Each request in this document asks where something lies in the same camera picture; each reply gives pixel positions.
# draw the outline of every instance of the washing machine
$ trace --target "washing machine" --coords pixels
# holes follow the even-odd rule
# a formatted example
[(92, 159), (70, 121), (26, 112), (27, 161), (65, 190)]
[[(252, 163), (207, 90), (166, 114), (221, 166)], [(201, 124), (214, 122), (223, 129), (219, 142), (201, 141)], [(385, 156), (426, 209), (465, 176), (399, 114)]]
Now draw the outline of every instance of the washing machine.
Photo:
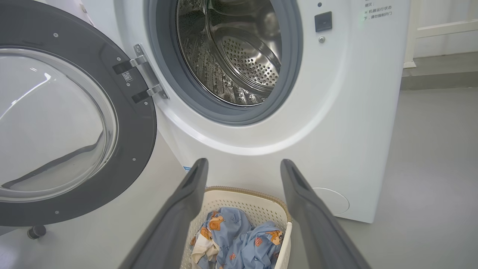
[(84, 0), (96, 28), (0, 3), (0, 225), (144, 226), (203, 157), (208, 186), (279, 198), (291, 159), (373, 221), (408, 1)]

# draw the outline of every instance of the laundry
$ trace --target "laundry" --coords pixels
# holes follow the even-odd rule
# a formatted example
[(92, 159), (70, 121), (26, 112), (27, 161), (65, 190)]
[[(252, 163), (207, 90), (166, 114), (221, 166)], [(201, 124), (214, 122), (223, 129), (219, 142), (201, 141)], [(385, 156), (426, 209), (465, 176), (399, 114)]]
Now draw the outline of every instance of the laundry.
[(282, 231), (267, 221), (254, 230), (236, 238), (228, 252), (228, 259), (219, 269), (273, 268), (283, 240)]
[(191, 254), (192, 268), (209, 269), (210, 263), (216, 261), (225, 264), (234, 238), (253, 228), (246, 214), (237, 208), (222, 207), (210, 212), (206, 219), (196, 234)]
[(272, 221), (254, 228), (237, 208), (222, 207), (207, 215), (193, 238), (192, 269), (273, 268), (283, 234)]

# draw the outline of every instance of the open round door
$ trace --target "open round door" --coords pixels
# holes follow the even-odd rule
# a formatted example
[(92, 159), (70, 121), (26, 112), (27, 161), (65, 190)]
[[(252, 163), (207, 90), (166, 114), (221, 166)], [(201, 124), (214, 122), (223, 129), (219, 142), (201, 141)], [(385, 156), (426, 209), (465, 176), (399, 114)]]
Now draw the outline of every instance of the open round door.
[(151, 97), (93, 26), (31, 0), (0, 0), (0, 225), (72, 219), (141, 174), (156, 137)]

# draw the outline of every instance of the basket rim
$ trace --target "basket rim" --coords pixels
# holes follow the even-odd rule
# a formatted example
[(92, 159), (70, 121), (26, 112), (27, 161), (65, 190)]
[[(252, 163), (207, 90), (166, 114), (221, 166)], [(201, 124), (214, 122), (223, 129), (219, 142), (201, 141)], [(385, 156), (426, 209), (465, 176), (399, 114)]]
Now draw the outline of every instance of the basket rim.
[(262, 193), (262, 192), (258, 192), (258, 191), (251, 191), (251, 190), (247, 190), (247, 189), (241, 189), (241, 188), (234, 188), (234, 187), (224, 187), (224, 186), (211, 186), (211, 187), (207, 187), (204, 192), (207, 192), (207, 191), (230, 191), (230, 192), (238, 192), (238, 193), (243, 193), (243, 194), (248, 194), (248, 195), (252, 195), (252, 196), (257, 196), (257, 197), (260, 197), (260, 198), (263, 198), (263, 199), (266, 199), (266, 200), (270, 200), (276, 204), (278, 204), (279, 206), (282, 207), (282, 209), (284, 209), (285, 211), (285, 215), (287, 216), (287, 221), (288, 222), (292, 222), (292, 217), (291, 215), (289, 214), (289, 211), (287, 210), (287, 205), (284, 203), (284, 201), (282, 201), (281, 199), (275, 197), (275, 196), (272, 196), (272, 195), (268, 195), (268, 194), (265, 194), (265, 193)]

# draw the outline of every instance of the beige plastic basket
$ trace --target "beige plastic basket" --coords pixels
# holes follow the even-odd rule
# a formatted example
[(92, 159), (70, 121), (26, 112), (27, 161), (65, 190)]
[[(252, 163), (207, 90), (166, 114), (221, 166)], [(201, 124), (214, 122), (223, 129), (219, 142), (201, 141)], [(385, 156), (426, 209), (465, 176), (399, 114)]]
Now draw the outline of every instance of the beige plastic basket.
[(281, 200), (256, 191), (229, 187), (209, 187), (204, 193), (201, 212), (191, 221), (184, 247), (181, 269), (191, 269), (191, 248), (189, 243), (206, 220), (207, 214), (219, 208), (235, 207), (244, 211), (252, 225), (258, 226), (266, 221), (274, 221), (283, 232), (281, 251), (275, 269), (286, 269), (291, 253), (292, 219)]

